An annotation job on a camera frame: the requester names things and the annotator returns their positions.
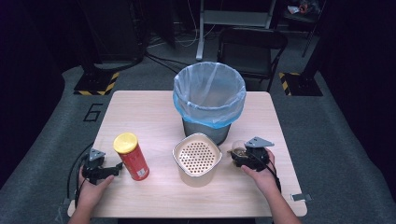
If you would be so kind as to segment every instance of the chair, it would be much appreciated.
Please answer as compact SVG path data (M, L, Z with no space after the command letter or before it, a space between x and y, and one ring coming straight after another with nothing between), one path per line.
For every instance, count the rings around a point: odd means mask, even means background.
M285 21L293 22L295 24L302 25L306 28L309 29L309 33L307 36L307 42L305 45L305 49L303 52L303 56L305 56L306 51L308 50L309 44L311 43L312 37L314 36L315 31L317 30L318 27L318 22L322 16L323 9L326 6L326 0L323 1L321 7L320 7L320 12L319 13L308 13L308 14L302 14L300 12L291 14L288 10L288 6L285 5L282 7L281 12L280 12L280 19L283 19Z
M288 39L278 31L257 27L234 26L219 34L218 63L224 63L242 77L269 79L271 89L280 55ZM271 61L272 51L275 58Z

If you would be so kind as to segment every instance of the yellow and black warning tape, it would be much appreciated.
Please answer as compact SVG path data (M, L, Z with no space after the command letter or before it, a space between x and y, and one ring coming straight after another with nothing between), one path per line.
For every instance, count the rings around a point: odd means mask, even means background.
M111 78L110 82L105 91L75 91L74 94L79 95L108 95L113 90L114 85L116 84L116 80L119 77L120 73L115 73Z
M300 73L279 73L280 81L282 83L283 90L285 91L286 95L291 95L290 87L288 82L286 81L286 75L293 75L299 76Z

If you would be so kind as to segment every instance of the air fryer basket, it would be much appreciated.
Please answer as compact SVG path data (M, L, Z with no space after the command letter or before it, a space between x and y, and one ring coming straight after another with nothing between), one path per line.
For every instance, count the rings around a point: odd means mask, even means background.
M213 178L222 154L218 146L203 133L186 137L174 148L181 179L191 187L207 185Z

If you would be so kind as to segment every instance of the blue plastic bag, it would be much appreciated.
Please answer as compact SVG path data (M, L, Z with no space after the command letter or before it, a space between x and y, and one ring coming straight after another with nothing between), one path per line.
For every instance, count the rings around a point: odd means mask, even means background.
M196 63L175 76L173 100L181 117L213 129L236 121L246 97L245 81L222 63Z

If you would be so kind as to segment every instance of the table leg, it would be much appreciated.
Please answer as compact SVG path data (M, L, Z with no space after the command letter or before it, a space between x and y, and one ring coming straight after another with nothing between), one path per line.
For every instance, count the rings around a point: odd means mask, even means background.
M204 0L201 0L201 10L199 18L199 42L196 60L201 61L204 54Z

